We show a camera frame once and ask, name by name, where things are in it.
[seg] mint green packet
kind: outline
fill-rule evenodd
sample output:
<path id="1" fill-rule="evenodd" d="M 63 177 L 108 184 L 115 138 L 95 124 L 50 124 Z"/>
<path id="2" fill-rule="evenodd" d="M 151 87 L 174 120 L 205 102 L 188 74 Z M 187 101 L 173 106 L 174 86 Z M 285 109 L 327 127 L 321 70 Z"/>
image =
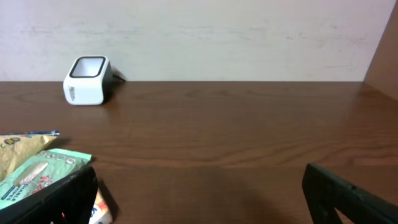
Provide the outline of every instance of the mint green packet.
<path id="1" fill-rule="evenodd" d="M 0 183 L 0 209 L 77 171 L 90 159 L 90 154 L 65 149 L 41 151 Z"/>

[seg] black object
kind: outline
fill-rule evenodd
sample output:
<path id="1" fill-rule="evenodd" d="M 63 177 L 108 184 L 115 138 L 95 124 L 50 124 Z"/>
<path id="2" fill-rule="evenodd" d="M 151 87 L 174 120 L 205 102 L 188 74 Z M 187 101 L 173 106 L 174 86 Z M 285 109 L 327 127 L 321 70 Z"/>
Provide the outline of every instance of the black object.
<path id="1" fill-rule="evenodd" d="M 48 187 L 0 210 L 4 224 L 87 224 L 98 185 L 94 168 L 87 165 Z"/>
<path id="2" fill-rule="evenodd" d="M 315 164 L 307 165 L 302 187 L 314 224 L 343 224 L 335 209 L 354 223 L 398 223 L 397 206 Z"/>

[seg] orange and white package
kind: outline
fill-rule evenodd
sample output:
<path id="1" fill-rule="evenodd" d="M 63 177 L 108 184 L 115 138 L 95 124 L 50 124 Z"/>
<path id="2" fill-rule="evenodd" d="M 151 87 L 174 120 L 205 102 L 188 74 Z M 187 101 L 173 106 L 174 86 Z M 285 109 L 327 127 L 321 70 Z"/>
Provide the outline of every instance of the orange and white package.
<path id="1" fill-rule="evenodd" d="M 97 191 L 95 197 L 94 207 L 91 211 L 89 224 L 110 224 L 112 223 L 112 215 L 109 207 L 101 195 L 100 190 Z"/>

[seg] wooden table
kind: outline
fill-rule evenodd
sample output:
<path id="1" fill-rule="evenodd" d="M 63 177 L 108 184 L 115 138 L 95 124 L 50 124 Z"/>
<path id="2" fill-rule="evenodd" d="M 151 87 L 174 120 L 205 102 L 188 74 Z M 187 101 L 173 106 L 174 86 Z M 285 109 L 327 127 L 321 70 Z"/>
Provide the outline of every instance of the wooden table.
<path id="1" fill-rule="evenodd" d="M 311 223 L 308 162 L 398 203 L 398 102 L 362 83 L 131 82 L 72 106 L 3 82 L 0 104 L 0 132 L 94 155 L 116 223 Z"/>

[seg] yellow package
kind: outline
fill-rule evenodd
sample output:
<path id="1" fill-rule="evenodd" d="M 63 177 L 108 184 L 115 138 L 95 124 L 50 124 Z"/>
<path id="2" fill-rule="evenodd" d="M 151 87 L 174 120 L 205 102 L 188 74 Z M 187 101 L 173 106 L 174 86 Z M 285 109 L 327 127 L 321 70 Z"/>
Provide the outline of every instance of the yellow package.
<path id="1" fill-rule="evenodd" d="M 59 131 L 42 131 L 0 135 L 0 181 L 46 148 L 59 134 Z"/>

